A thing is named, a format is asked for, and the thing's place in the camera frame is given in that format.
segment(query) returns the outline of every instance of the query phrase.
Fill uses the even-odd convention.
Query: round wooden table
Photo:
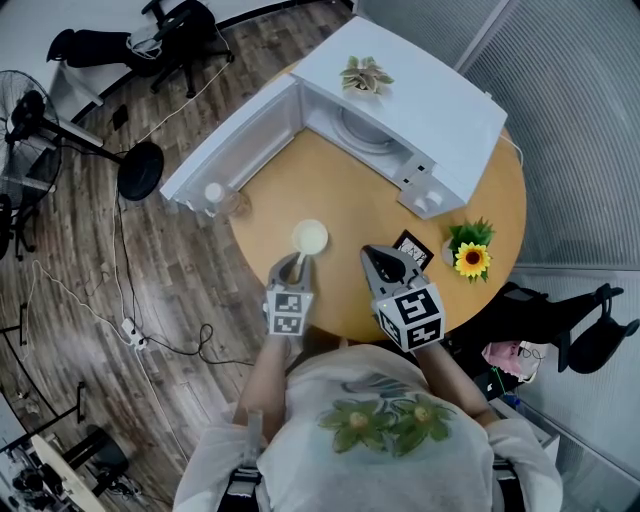
[[[318,219],[329,245],[314,257],[315,292],[308,321],[357,341],[387,336],[373,319],[372,295],[360,262],[363,245],[392,246],[406,229],[434,258],[425,273],[438,286],[446,330],[469,320],[507,280],[524,236],[526,191],[514,148],[499,139],[493,156],[465,208],[421,220],[396,201],[399,189],[331,142],[304,129],[243,187],[251,214],[231,226],[249,266],[267,282],[269,270],[295,251],[291,233],[304,219]],[[496,234],[489,246],[489,279],[470,284],[441,256],[449,226],[484,217]]]

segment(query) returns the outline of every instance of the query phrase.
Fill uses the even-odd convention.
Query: person's arm
[[[285,337],[267,337],[233,416],[234,424],[247,425],[248,411],[262,411],[262,433],[269,442],[284,423],[288,346],[289,340]]]
[[[457,405],[483,427],[499,420],[475,382],[440,343],[418,349],[414,355],[435,396]]]

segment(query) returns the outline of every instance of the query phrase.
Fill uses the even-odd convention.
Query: white microwave
[[[343,90],[351,55],[374,57],[394,82],[380,94]],[[506,118],[436,58],[354,18],[221,124],[161,192],[205,210],[209,183],[239,190],[307,127],[394,183],[398,201],[427,219],[469,202]]]

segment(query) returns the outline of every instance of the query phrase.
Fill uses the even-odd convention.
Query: wooden floor
[[[215,127],[286,65],[295,62],[350,18],[340,2],[317,2],[281,10],[223,31],[236,60],[196,101],[154,132],[164,150],[166,180]],[[196,66],[196,89],[223,65],[219,58]],[[185,101],[181,73],[149,92],[151,79],[136,78],[110,95],[105,105],[82,121],[113,151],[131,147]],[[113,132],[113,112],[126,104],[129,122]],[[64,150],[57,191],[41,203],[37,251],[18,263],[12,254],[0,261],[0,326],[18,319],[29,296],[32,262],[37,259],[96,312],[121,323],[121,307],[112,255],[116,167],[108,160]],[[263,340],[263,287],[247,267],[229,225],[196,215],[155,192],[140,203],[121,200],[123,232],[141,311],[136,316],[147,335],[157,334],[183,350],[193,350],[200,326],[214,328],[212,359],[252,360]],[[125,260],[117,244],[126,315],[132,315]],[[17,337],[12,342],[17,345]],[[35,287],[29,314],[31,353],[25,365],[58,411],[70,407],[75,386],[87,383],[86,424],[105,427],[131,459],[129,474],[143,492],[170,503],[189,456],[210,418],[237,400],[249,368],[209,366],[197,357],[173,354],[150,342],[140,353],[168,421],[141,370],[136,353],[105,324],[47,279]],[[51,413],[20,378],[15,361],[0,343],[0,384],[27,426]],[[52,429],[65,446],[79,441],[84,427],[73,419]],[[160,501],[147,504],[105,494],[113,510],[169,510]]]

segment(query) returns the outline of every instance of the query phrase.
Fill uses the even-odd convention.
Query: white t-shirt
[[[359,345],[314,357],[288,378],[286,423],[258,458],[260,510],[491,511],[494,453],[513,465],[531,512],[555,512],[562,483],[524,421],[486,429],[429,394],[414,365]],[[180,483],[177,512],[218,509],[242,461],[246,427],[203,434]]]

